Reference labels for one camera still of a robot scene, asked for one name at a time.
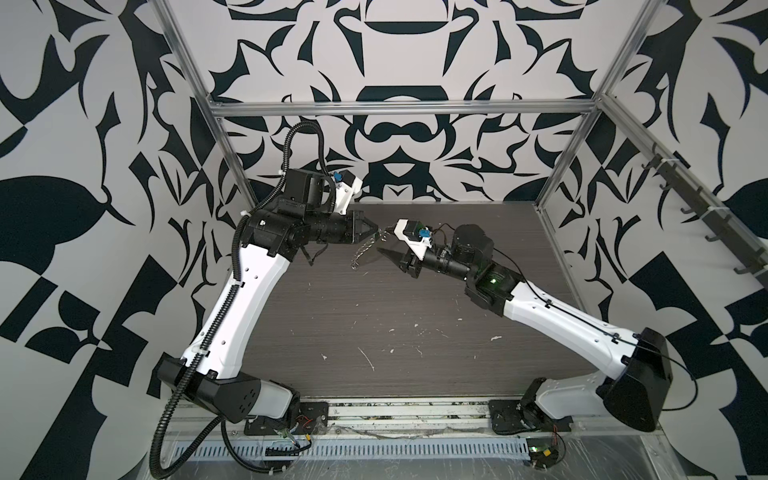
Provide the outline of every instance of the silver chain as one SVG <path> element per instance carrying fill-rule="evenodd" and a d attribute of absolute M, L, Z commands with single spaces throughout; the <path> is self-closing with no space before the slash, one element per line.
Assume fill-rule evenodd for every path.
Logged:
<path fill-rule="evenodd" d="M 357 249 L 355 252 L 355 256 L 352 258 L 352 270 L 357 270 L 357 267 L 360 266 L 358 263 L 358 260 L 360 260 L 360 257 L 365 255 L 365 253 L 368 250 L 371 250 L 373 246 L 376 244 L 377 240 L 381 240 L 382 242 L 386 242 L 386 238 L 389 235 L 389 233 L 386 231 L 386 229 L 382 230 L 379 228 L 379 231 L 374 233 L 363 245 L 360 245 L 360 248 Z"/>

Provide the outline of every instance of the black strap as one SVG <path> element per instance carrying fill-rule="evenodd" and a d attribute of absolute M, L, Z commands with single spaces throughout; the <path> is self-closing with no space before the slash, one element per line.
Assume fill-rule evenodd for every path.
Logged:
<path fill-rule="evenodd" d="M 328 248 L 328 243 L 327 242 L 322 242 L 322 243 L 324 243 L 325 246 L 323 248 L 321 248 L 320 250 L 318 250 L 317 253 L 315 253 L 314 257 L 310 257 L 310 254 L 306 251 L 306 248 L 304 248 L 304 245 L 301 246 L 301 253 L 304 254 L 304 256 L 306 257 L 306 261 L 310 263 L 310 266 L 314 265 L 315 264 L 315 259 L 317 257 L 319 257 L 320 254 L 322 252 L 326 251 L 326 249 Z"/>

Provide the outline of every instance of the black and white wallpaper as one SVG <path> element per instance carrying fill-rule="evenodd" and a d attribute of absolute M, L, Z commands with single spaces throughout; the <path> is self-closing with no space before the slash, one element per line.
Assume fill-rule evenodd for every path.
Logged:
<path fill-rule="evenodd" d="M 766 238 L 768 5 L 670 0 L 616 90 L 753 232 Z M 673 447 L 719 480 L 768 475 L 768 292 L 605 116 L 547 205 L 588 310 L 663 333 L 699 382 L 660 422 Z M 694 394 L 685 372 L 665 405 Z"/>
<path fill-rule="evenodd" d="M 221 289 L 237 193 L 144 0 L 0 14 L 3 478 L 120 478 Z"/>
<path fill-rule="evenodd" d="M 590 98 L 642 1 L 170 3 L 214 101 L 291 102 Z M 298 120 L 229 119 L 257 192 L 276 181 Z M 534 200 L 578 115 L 319 122 L 329 164 L 363 176 L 360 201 Z M 299 137 L 294 161 L 314 161 L 314 136 Z"/>

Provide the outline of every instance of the metal beam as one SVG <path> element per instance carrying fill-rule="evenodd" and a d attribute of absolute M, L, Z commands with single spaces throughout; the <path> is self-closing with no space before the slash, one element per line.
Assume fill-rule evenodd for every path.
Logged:
<path fill-rule="evenodd" d="M 200 71 L 197 70 L 194 59 L 192 59 L 192 54 L 187 47 L 187 43 L 184 41 L 179 24 L 174 17 L 174 13 L 170 9 L 167 0 L 152 0 L 151 4 L 154 7 L 154 13 L 157 16 L 157 20 L 160 22 L 163 29 L 165 41 L 168 43 L 170 50 L 174 53 L 174 56 L 179 62 L 181 72 L 184 74 L 184 79 L 186 79 L 187 83 L 190 85 L 197 106 L 200 108 L 200 112 L 203 115 L 203 119 L 210 129 L 211 134 L 213 134 L 214 140 L 219 145 L 219 148 L 221 148 L 224 155 L 224 161 L 227 162 L 227 166 L 230 168 L 230 172 L 232 172 L 232 175 L 235 178 L 237 187 L 245 197 L 249 209 L 252 209 L 256 206 L 256 195 L 250 187 L 248 177 L 243 170 L 243 164 L 240 162 L 240 157 L 237 156 L 234 147 L 232 147 L 227 132 L 221 125 L 220 120 L 210 111 L 208 91 L 205 88 L 203 79 L 200 77 Z"/>
<path fill-rule="evenodd" d="M 619 47 L 614 61 L 611 63 L 611 67 L 600 82 L 598 89 L 593 95 L 593 99 L 597 102 L 598 98 L 602 95 L 611 93 L 614 87 L 621 81 L 624 76 L 624 72 L 627 70 L 629 62 L 637 54 L 637 50 L 643 44 L 650 24 L 656 18 L 656 14 L 661 7 L 667 3 L 667 0 L 645 0 L 645 3 L 640 8 L 637 17 L 634 20 L 632 28 L 630 29 L 627 37 Z M 558 186 L 563 180 L 565 172 L 570 168 L 571 163 L 576 157 L 581 143 L 587 138 L 589 132 L 594 126 L 594 122 L 600 117 L 600 111 L 593 111 L 590 114 L 582 117 L 581 123 L 576 127 L 574 133 L 571 135 L 571 139 L 566 145 L 565 150 L 558 158 L 552 174 L 547 179 L 544 188 L 541 189 L 541 193 L 536 199 L 536 205 L 539 208 L 544 208 L 546 203 L 552 197 L 554 192 L 558 189 Z"/>
<path fill-rule="evenodd" d="M 598 108 L 616 124 L 619 131 L 627 135 L 629 141 L 647 158 L 651 159 L 656 154 L 661 155 L 662 158 L 673 157 L 672 152 L 666 149 L 613 95 L 601 95 L 598 99 Z"/>
<path fill-rule="evenodd" d="M 327 101 L 327 102 L 211 102 L 214 116 L 282 117 L 286 115 L 394 115 L 394 114 L 525 114 L 584 113 L 591 99 L 565 100 L 446 100 L 446 101 Z"/>

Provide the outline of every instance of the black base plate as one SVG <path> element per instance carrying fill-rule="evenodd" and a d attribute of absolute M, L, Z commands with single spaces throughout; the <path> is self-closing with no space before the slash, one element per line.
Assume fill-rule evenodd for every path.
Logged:
<path fill-rule="evenodd" d="M 328 418 L 328 403 L 326 402 L 301 402 L 299 404 L 299 416 L 304 415 L 312 422 L 304 418 L 298 421 L 299 426 L 293 432 L 294 435 L 312 433 L 318 422 L 325 423 Z M 278 425 L 269 417 L 256 417 L 245 422 L 244 435 L 273 435 Z"/>
<path fill-rule="evenodd" d="M 491 428 L 496 435 L 514 435 L 516 433 L 530 432 L 529 427 L 518 411 L 519 400 L 491 400 L 488 402 L 488 410 L 491 413 Z M 572 417 L 564 417 L 559 420 L 544 422 L 536 426 L 541 432 L 551 432 L 554 426 L 558 432 L 570 432 Z"/>

